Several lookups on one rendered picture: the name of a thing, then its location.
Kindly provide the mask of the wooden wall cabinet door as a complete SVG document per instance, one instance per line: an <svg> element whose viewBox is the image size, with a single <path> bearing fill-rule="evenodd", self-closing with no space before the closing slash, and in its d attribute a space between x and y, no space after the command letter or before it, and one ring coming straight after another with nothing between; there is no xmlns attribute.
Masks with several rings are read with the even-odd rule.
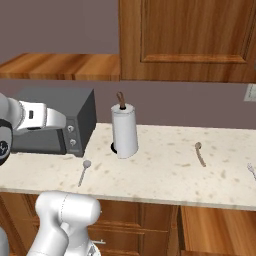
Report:
<svg viewBox="0 0 256 256"><path fill-rule="evenodd" d="M119 0L121 78L256 83L256 0Z"/></svg>

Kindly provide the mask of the brown paper towel holder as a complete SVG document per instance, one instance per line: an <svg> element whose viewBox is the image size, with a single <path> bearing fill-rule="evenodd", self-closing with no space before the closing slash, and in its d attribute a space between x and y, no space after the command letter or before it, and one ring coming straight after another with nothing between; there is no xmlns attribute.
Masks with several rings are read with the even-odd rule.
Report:
<svg viewBox="0 0 256 256"><path fill-rule="evenodd" d="M119 155L121 149L123 132L124 128L124 118L126 116L126 103L124 94L119 91L116 93L118 104L114 105L111 108L112 112L112 131L113 131L113 146L112 148L116 151L116 154Z"/></svg>

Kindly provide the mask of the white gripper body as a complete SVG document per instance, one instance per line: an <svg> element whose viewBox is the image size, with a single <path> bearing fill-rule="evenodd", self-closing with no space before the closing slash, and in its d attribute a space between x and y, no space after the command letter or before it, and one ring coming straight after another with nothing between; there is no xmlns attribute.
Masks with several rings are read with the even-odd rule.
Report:
<svg viewBox="0 0 256 256"><path fill-rule="evenodd" d="M46 116L46 129L63 129L66 127L66 116L62 113L48 108Z"/></svg>

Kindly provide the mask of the metal fork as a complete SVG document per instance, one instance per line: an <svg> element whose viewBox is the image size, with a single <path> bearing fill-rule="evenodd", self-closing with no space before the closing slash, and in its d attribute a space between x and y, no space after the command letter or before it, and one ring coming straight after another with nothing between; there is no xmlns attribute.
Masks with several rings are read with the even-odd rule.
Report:
<svg viewBox="0 0 256 256"><path fill-rule="evenodd" d="M254 168L253 168L251 163L247 164L247 169L252 173L252 175L253 175L253 177L254 177L254 179L256 181L256 172L255 172L255 170L254 170Z"/></svg>

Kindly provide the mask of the dark grey toaster oven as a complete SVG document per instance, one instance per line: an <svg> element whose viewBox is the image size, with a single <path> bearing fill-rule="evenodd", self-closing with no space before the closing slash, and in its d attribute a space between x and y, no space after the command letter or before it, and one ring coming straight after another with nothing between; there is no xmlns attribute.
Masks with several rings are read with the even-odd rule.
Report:
<svg viewBox="0 0 256 256"><path fill-rule="evenodd" d="M90 88L27 87L14 96L17 100L45 103L66 116L66 127L30 131L13 139L13 152L84 155L96 127L94 91Z"/></svg>

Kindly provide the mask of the open wooden drawer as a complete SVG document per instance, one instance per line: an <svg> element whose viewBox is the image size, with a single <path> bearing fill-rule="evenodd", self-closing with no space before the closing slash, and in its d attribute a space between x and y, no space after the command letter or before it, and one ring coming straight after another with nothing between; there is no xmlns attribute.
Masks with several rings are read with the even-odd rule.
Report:
<svg viewBox="0 0 256 256"><path fill-rule="evenodd" d="M181 208L183 249L229 256L256 256L256 211Z"/></svg>

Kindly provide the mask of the open wooden cabinet shelf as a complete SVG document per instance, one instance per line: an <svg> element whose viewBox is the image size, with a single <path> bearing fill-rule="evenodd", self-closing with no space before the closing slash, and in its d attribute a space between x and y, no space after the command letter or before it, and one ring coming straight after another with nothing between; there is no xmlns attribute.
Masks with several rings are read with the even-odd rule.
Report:
<svg viewBox="0 0 256 256"><path fill-rule="evenodd" d="M24 53L0 64L2 79L119 81L118 54Z"/></svg>

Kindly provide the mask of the metal spoon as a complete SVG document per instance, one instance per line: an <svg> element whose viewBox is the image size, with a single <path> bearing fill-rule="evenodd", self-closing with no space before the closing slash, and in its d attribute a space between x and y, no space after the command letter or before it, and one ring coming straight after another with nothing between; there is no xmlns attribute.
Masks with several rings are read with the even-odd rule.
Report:
<svg viewBox="0 0 256 256"><path fill-rule="evenodd" d="M82 171L82 174L80 176L80 179L79 179L79 183L78 183L78 187L80 187L82 185L82 182L83 182L83 178L84 178L84 175L85 175L85 171L91 166L91 161L90 160L85 160L83 161L83 171Z"/></svg>

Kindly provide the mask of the white paper towel roll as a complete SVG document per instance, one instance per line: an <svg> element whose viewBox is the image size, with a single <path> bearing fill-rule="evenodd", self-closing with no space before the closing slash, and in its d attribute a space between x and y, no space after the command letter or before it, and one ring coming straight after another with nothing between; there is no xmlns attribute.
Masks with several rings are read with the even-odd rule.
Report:
<svg viewBox="0 0 256 256"><path fill-rule="evenodd" d="M138 151L135 107L119 104L111 107L113 148L119 159L127 159Z"/></svg>

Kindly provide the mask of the white wall outlet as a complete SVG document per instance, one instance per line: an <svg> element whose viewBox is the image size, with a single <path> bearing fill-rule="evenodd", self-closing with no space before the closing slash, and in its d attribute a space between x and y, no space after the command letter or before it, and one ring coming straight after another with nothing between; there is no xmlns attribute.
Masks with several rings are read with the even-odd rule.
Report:
<svg viewBox="0 0 256 256"><path fill-rule="evenodd" d="M246 102L256 102L256 84L249 84L245 93Z"/></svg>

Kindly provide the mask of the wooden base cabinet door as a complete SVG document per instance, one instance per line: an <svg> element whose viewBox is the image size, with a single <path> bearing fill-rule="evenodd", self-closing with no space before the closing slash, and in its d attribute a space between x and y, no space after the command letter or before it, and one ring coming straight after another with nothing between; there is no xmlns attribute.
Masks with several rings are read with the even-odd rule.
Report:
<svg viewBox="0 0 256 256"><path fill-rule="evenodd" d="M26 256L39 228L37 195L0 192L0 226L8 236L11 256Z"/></svg>

